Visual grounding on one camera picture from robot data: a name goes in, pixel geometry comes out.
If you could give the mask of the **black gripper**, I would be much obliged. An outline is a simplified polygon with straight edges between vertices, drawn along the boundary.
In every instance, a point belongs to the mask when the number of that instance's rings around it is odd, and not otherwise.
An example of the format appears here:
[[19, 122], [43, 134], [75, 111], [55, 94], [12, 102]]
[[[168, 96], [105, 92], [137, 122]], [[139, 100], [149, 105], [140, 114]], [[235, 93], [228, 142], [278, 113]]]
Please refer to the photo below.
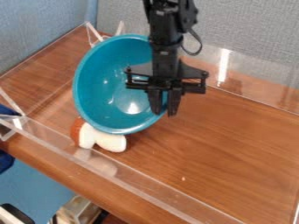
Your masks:
[[147, 92], [151, 110], [156, 115], [163, 112], [163, 91], [168, 91], [168, 116], [175, 116], [182, 95], [206, 93], [210, 73], [183, 62], [179, 56], [182, 43], [158, 45], [148, 42], [148, 45], [152, 58], [125, 68], [125, 87]]

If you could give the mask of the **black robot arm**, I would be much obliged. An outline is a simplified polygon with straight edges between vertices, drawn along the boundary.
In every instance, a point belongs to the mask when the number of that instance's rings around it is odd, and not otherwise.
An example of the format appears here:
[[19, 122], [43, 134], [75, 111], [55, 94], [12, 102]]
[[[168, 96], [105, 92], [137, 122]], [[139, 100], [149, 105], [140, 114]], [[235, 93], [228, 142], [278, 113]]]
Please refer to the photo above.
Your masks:
[[163, 92], [166, 92], [168, 116], [175, 116], [182, 96], [186, 93], [206, 93], [206, 80], [210, 76], [207, 71], [188, 66], [179, 58], [179, 48], [191, 56], [202, 51], [202, 47], [196, 52], [188, 52], [183, 47], [186, 32], [202, 43], [202, 38], [192, 29], [198, 23], [199, 10], [194, 0], [143, 0], [143, 2], [149, 24], [152, 61], [125, 68], [125, 87], [147, 92], [151, 110], [156, 115], [163, 111]]

